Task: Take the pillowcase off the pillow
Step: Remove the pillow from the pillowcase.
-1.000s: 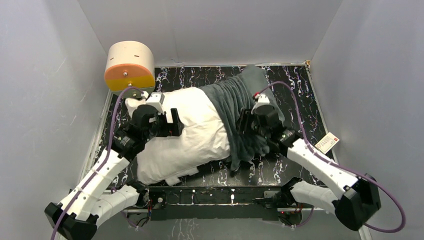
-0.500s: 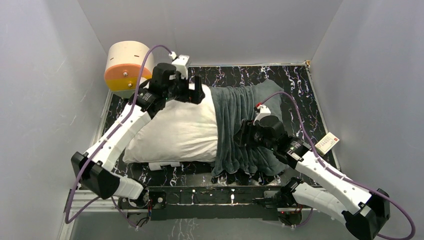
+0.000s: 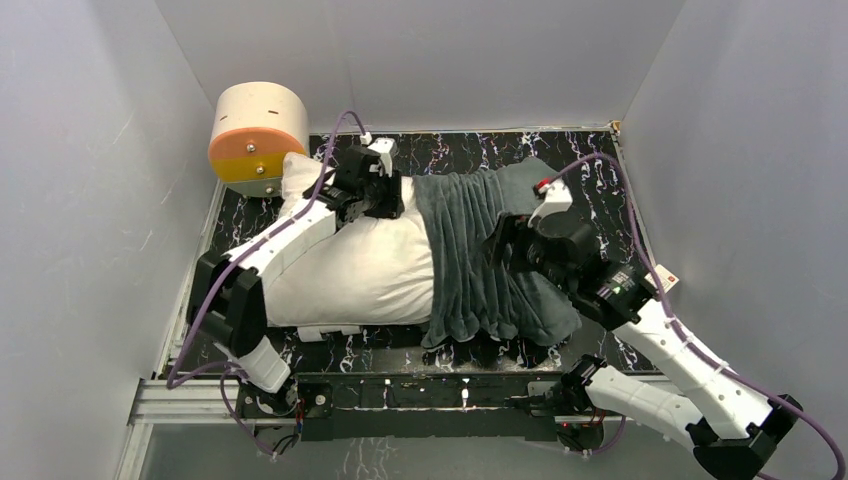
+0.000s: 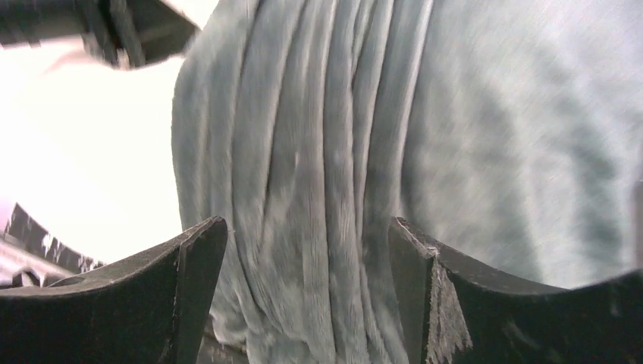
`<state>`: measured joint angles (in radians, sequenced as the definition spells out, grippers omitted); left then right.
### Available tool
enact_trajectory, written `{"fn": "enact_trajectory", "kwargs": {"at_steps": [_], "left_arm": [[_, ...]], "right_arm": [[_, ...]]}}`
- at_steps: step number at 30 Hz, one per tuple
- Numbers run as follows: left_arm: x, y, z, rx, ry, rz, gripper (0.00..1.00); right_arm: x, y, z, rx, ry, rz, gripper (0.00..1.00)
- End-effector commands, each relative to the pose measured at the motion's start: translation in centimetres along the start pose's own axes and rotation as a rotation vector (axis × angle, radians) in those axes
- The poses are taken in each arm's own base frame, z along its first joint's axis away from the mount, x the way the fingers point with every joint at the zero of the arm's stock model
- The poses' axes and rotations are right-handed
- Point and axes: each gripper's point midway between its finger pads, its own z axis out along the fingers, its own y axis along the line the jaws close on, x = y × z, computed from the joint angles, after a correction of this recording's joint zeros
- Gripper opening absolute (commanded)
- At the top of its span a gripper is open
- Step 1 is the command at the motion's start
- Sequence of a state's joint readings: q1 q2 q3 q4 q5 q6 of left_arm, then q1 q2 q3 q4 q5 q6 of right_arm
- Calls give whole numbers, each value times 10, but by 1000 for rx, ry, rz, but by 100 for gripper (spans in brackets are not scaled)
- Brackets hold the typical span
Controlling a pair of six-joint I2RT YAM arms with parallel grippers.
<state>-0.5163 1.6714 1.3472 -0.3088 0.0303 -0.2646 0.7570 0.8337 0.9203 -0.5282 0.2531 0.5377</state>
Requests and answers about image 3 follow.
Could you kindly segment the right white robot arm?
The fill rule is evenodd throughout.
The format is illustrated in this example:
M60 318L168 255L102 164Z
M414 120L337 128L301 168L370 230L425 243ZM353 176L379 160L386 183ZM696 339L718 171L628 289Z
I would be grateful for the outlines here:
M670 392L583 355L544 394L577 414L595 407L642 423L688 449L715 479L754 479L798 417L789 395L769 399L731 379L699 340L665 318L642 267L602 257L593 228L570 213L533 224L499 216L484 243L489 264L540 274L584 317L624 340L676 387Z

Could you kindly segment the cream and orange cylindrical container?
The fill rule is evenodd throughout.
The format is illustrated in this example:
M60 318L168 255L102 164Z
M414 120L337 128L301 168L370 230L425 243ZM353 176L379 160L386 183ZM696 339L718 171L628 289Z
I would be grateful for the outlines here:
M304 103L289 88L245 82L218 97L207 156L218 179L248 197L280 194L283 160L309 152Z

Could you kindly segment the zebra and grey pillowcase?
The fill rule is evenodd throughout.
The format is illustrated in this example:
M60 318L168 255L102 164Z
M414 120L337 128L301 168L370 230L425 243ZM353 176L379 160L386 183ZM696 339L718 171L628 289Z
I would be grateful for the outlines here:
M549 347L581 328L580 315L561 291L535 272L489 265L483 248L500 215L527 214L539 205L532 186L553 173L542 160L527 157L494 170L413 178L434 270L424 348L479 334Z

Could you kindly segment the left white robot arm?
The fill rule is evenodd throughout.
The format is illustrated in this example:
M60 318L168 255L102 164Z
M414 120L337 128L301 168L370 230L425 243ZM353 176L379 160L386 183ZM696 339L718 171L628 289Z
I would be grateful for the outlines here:
M294 411L299 391L291 369L267 336L269 288L297 259L347 224L366 216L395 220L404 211L394 140L347 148L338 165L300 192L292 210L244 244L197 261L188 302L188 340L203 333L275 416Z

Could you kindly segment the white pillow insert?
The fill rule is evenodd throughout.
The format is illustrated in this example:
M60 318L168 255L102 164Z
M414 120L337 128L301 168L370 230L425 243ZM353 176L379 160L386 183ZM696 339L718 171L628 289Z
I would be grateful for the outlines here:
M265 281L272 327L419 325L428 321L434 267L414 184L402 179L395 220L360 217Z

